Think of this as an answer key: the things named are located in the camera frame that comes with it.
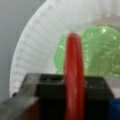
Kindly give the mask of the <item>orange-tipped gripper left finger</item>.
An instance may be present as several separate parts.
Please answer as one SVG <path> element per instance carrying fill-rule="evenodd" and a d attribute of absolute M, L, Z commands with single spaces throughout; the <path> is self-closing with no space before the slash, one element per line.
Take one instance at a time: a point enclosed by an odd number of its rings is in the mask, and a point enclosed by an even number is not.
<path fill-rule="evenodd" d="M 65 83 L 62 75 L 42 74 L 36 96 L 40 99 L 40 120 L 64 120 Z"/>

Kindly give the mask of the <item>orange-tipped gripper right finger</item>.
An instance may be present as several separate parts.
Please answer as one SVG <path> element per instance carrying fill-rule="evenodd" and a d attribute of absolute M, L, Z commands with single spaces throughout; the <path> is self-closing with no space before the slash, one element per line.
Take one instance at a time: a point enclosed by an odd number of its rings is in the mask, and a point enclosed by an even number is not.
<path fill-rule="evenodd" d="M 114 95 L 104 77 L 85 77 L 85 120 L 107 120 Z"/>

